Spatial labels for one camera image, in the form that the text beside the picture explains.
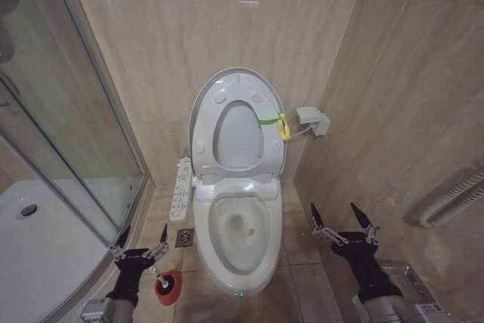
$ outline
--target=bathroom floor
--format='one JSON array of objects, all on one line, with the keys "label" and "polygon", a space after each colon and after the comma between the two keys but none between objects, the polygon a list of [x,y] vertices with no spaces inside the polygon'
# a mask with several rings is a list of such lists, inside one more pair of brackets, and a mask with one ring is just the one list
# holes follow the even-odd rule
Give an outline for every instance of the bathroom floor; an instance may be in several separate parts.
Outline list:
[{"label": "bathroom floor", "polygon": [[[154,296],[154,278],[146,272],[141,278],[134,322],[341,322],[293,183],[283,182],[282,188],[284,224],[279,266],[260,294],[237,298],[223,293],[205,273],[196,246],[174,248],[177,230],[194,227],[190,211],[186,223],[169,223],[170,250],[159,264],[163,271],[181,272],[182,292],[177,303],[161,306]],[[169,222],[172,193],[170,187],[156,188],[139,247],[158,242],[163,226]]]}]

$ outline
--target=toilet lid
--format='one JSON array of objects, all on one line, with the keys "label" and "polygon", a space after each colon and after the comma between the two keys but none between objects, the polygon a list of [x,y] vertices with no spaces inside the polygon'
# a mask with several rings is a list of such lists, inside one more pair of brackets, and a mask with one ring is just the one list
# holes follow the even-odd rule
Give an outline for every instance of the toilet lid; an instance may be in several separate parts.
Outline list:
[{"label": "toilet lid", "polygon": [[277,123],[284,110],[270,84],[252,70],[217,73],[200,91],[190,116],[190,154],[194,174],[247,177],[279,175],[286,143]]}]

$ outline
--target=glass shower door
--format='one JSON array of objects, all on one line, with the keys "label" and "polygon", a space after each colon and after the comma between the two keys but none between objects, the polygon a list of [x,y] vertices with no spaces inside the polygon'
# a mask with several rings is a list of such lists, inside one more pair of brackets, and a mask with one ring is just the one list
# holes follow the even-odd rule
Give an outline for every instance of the glass shower door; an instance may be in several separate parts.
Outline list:
[{"label": "glass shower door", "polygon": [[[0,102],[6,100],[2,92]],[[0,107],[0,117],[20,129],[19,137],[35,137],[14,104]],[[48,162],[49,154],[43,158]],[[0,321],[34,323],[85,280],[106,247],[1,136],[0,185]],[[109,222],[95,221],[114,236]]]},{"label": "glass shower door", "polygon": [[[64,0],[17,0],[0,15],[0,75],[71,175],[119,228],[143,172]],[[29,150],[32,141],[22,140]],[[52,178],[62,188],[72,179]]]}]

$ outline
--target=white toilet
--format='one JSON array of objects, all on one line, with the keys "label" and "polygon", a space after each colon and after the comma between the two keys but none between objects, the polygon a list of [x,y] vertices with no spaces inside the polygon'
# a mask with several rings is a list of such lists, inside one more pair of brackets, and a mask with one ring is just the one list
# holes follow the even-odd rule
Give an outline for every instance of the white toilet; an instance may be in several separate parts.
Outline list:
[{"label": "white toilet", "polygon": [[274,120],[283,112],[272,86],[243,68],[217,73],[191,111],[198,252],[214,282],[237,297],[260,292],[278,264],[286,143]]}]

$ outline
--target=shower drain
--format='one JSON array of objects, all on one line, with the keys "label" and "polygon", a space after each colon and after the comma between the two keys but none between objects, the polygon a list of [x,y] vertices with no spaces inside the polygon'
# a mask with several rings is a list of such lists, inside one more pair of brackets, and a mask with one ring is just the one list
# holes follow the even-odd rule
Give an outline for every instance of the shower drain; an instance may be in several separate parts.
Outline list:
[{"label": "shower drain", "polygon": [[25,206],[22,208],[20,211],[17,212],[17,218],[18,219],[26,219],[27,217],[31,217],[37,210],[39,209],[39,206],[36,204],[30,204],[28,206]]},{"label": "shower drain", "polygon": [[185,228],[178,230],[176,234],[175,247],[189,247],[194,244],[194,230],[192,228]]}]

